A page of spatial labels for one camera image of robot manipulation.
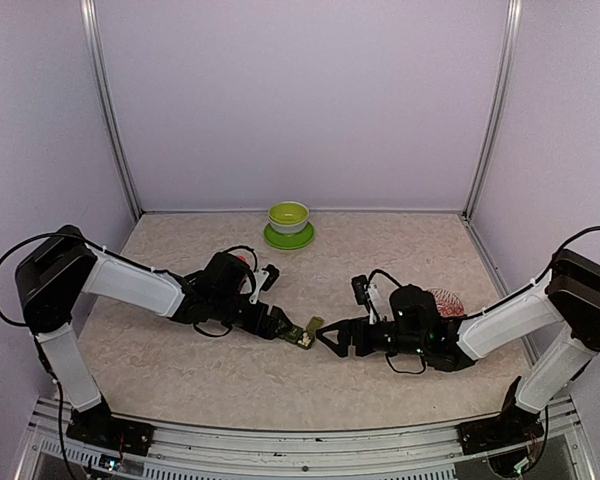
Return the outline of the green weekly pill organizer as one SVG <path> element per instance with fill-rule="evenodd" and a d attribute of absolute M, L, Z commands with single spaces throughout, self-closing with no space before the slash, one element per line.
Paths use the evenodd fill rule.
<path fill-rule="evenodd" d="M 313 316 L 305 327 L 295 325 L 295 328 L 292 332 L 288 333 L 284 338 L 280 339 L 286 341 L 287 343 L 293 344 L 303 350 L 309 350 L 316 340 L 316 332 L 324 326 L 324 323 L 325 321 L 321 317 Z M 312 337 L 312 343 L 308 348 L 303 347 L 299 344 L 304 333 L 308 333 Z"/>

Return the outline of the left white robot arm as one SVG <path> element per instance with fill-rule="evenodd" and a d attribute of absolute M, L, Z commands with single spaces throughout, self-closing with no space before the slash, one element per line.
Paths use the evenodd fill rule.
<path fill-rule="evenodd" d="M 120 434 L 101 389 L 92 376 L 71 325 L 75 304 L 88 296 L 125 304 L 169 321 L 190 325 L 201 335 L 212 320 L 226 333 L 241 329 L 264 340 L 286 335 L 293 324 L 284 311 L 261 301 L 276 282 L 272 265 L 246 262 L 230 247 L 212 255 L 200 270 L 180 275 L 143 265 L 87 239 L 79 228 L 27 238 L 0 257 L 0 268 L 21 249 L 29 253 L 15 268 L 14 280 L 22 318 L 1 309 L 3 322 L 26 328 L 33 336 L 44 368 L 62 398 L 82 414 L 82 430 L 101 445 Z"/>

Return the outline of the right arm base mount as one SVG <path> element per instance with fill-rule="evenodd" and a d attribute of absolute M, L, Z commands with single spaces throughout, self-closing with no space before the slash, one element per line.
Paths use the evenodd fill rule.
<path fill-rule="evenodd" d="M 544 435 L 544 428 L 537 419 L 527 422 L 490 417 L 463 422 L 456 430 L 464 455 L 509 447 Z"/>

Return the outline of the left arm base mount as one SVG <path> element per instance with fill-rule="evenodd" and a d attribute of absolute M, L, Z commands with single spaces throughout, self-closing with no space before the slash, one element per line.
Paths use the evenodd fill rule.
<path fill-rule="evenodd" d="M 72 440 L 91 446 L 146 457 L 154 431 L 151 424 L 118 417 L 90 420 L 73 418 L 66 434 Z"/>

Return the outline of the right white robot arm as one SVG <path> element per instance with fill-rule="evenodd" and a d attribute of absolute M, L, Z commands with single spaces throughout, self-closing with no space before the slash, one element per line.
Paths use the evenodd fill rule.
<path fill-rule="evenodd" d="M 382 352 L 387 358 L 415 355 L 424 368 L 455 372 L 492 351 L 548 325 L 562 329 L 531 372 L 509 387 L 491 426 L 503 444 L 526 432 L 549 401 L 600 354 L 600 265 L 562 243 L 549 264 L 525 286 L 471 315 L 443 317 L 434 295 L 398 284 L 389 296 L 392 317 L 374 301 L 378 270 L 353 278 L 356 301 L 367 313 L 316 332 L 338 357 Z"/>

